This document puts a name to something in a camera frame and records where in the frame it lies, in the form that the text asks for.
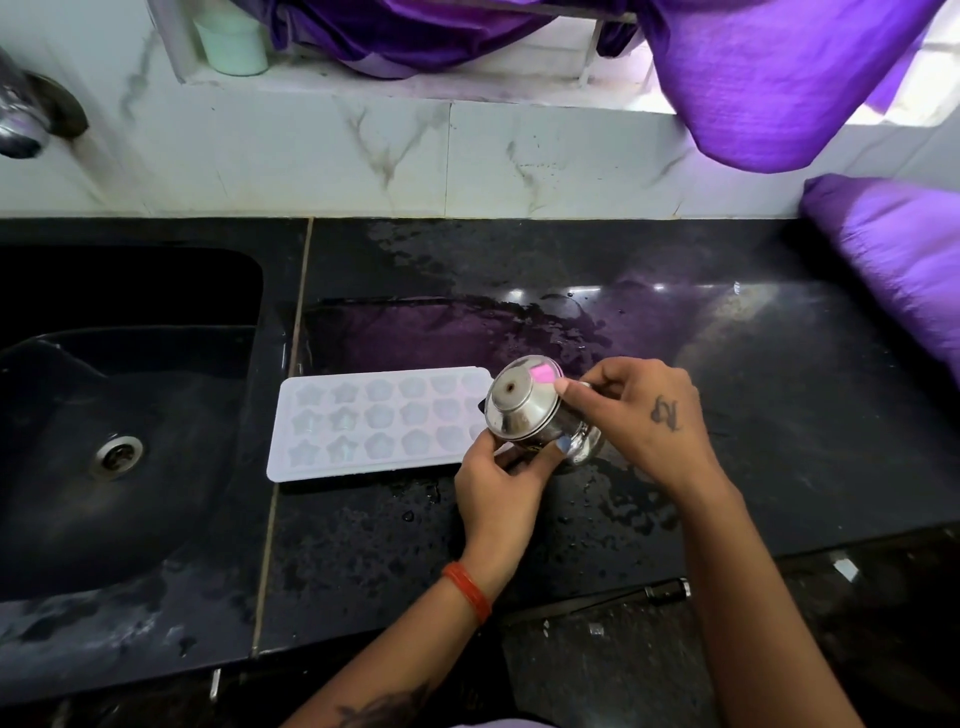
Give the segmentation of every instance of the wet countertop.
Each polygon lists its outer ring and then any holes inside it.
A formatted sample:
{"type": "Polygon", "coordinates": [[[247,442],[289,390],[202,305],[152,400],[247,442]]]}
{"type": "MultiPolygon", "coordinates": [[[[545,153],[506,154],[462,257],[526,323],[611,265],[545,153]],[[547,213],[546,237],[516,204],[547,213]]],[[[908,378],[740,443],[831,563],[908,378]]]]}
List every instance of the wet countertop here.
{"type": "MultiPolygon", "coordinates": [[[[238,465],[203,532],[114,587],[0,603],[0,703],[382,628],[459,555],[456,467],[266,479],[306,230],[0,223],[0,245],[235,250],[264,284],[238,465]]],[[[806,223],[316,220],[312,231],[297,374],[495,374],[541,352],[577,376],[609,355],[658,357],[691,372],[718,455],[775,554],[960,520],[955,387],[806,223]]],[[[497,608],[683,573],[673,506],[607,450],[555,476],[497,608]]]]}
{"type": "MultiPolygon", "coordinates": [[[[798,221],[316,221],[299,372],[529,352],[687,368],[778,556],[960,518],[956,388],[798,221]]],[[[456,558],[456,468],[279,487],[258,649],[382,628],[456,558]]],[[[673,506],[606,452],[547,489],[511,610],[684,574],[673,506]]]]}

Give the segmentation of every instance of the steel pot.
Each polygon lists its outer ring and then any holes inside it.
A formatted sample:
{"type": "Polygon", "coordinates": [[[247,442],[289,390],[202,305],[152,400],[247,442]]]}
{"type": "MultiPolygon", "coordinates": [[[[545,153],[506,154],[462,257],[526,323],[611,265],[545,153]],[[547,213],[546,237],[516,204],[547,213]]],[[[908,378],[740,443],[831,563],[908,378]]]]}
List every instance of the steel pot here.
{"type": "Polygon", "coordinates": [[[563,375],[557,362],[539,354],[508,365],[487,393],[484,414],[490,432],[532,452],[566,435],[571,441],[567,462],[587,462],[604,439],[599,429],[560,399],[553,382],[563,375]]]}

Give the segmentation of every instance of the sink drain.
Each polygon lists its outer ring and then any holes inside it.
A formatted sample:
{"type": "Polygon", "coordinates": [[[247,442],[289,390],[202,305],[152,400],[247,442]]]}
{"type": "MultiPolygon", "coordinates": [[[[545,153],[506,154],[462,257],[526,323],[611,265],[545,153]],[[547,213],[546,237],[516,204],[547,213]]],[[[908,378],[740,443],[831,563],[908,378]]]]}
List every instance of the sink drain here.
{"type": "Polygon", "coordinates": [[[128,472],[143,457],[143,443],[132,435],[114,437],[104,443],[90,463],[90,474],[98,480],[112,480],[128,472]]]}

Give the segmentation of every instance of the tattoo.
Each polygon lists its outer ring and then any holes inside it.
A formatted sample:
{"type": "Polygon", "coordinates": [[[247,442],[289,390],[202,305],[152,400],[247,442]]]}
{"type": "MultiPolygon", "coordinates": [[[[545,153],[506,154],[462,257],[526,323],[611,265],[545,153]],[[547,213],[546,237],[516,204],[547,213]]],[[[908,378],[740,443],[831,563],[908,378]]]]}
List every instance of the tattoo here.
{"type": "Polygon", "coordinates": [[[360,710],[341,705],[343,718],[337,728],[401,728],[409,725],[430,694],[427,683],[409,692],[391,692],[367,703],[360,710]]]}
{"type": "Polygon", "coordinates": [[[653,412],[650,413],[650,419],[658,425],[666,423],[671,432],[682,429],[677,425],[677,401],[668,402],[663,395],[657,395],[657,401],[654,403],[653,412]]]}

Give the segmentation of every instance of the wrist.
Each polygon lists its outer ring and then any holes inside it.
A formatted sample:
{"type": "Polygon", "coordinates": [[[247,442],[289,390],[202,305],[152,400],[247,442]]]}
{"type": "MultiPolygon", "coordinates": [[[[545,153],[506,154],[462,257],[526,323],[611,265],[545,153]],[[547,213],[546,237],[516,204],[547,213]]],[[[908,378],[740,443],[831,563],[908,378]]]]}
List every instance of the wrist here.
{"type": "Polygon", "coordinates": [[[691,477],[683,487],[676,489],[672,498],[681,515],[724,503],[743,502],[740,491],[719,467],[691,477]]]}
{"type": "Polygon", "coordinates": [[[491,604],[514,577],[516,564],[499,557],[489,548],[467,544],[460,563],[491,604]]]}

